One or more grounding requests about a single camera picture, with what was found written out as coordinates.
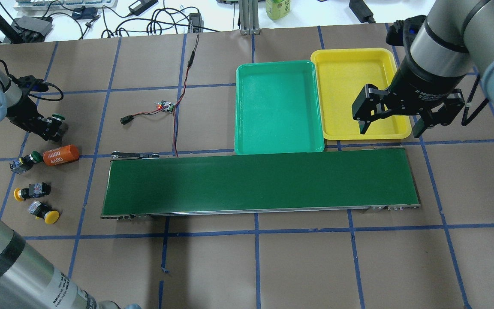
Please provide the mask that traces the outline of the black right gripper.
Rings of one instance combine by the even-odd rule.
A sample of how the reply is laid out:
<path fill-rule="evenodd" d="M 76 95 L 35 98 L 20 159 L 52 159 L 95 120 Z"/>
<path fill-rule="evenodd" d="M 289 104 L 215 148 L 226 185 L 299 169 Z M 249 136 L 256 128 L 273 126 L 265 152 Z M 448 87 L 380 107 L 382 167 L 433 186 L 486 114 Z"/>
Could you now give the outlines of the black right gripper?
<path fill-rule="evenodd" d="M 465 74 L 437 76 L 406 55 L 390 86 L 379 90 L 366 84 L 352 104 L 352 117 L 359 121 L 359 133 L 365 135 L 371 123 L 392 115 L 419 115 L 413 137 L 420 138 L 434 124 L 449 125 L 460 112 L 461 103 L 449 104 L 447 96 L 455 90 Z"/>

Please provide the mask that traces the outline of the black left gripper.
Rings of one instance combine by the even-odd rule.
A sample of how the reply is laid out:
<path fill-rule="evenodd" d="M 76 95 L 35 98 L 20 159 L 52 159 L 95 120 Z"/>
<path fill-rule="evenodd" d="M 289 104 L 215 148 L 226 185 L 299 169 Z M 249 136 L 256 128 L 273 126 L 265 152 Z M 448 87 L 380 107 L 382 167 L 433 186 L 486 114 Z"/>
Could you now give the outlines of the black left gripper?
<path fill-rule="evenodd" d="M 51 121 L 49 117 L 45 118 L 38 112 L 37 106 L 29 97 L 21 97 L 18 103 L 8 107 L 6 117 L 24 131 L 38 135 L 45 141 L 51 141 Z"/>

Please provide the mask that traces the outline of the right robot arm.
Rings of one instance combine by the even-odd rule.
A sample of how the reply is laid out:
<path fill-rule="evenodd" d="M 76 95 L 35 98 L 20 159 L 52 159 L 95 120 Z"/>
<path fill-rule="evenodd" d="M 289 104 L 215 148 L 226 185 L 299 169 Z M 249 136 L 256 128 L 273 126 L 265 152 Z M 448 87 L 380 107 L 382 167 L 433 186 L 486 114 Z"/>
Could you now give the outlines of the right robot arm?
<path fill-rule="evenodd" d="M 386 89 L 366 84 L 353 102 L 361 134 L 393 115 L 417 115 L 416 138 L 451 124 L 465 106 L 457 85 L 472 68 L 494 105 L 494 0 L 437 0 L 428 15 L 396 21 L 386 43 L 404 47 L 404 59 Z"/>

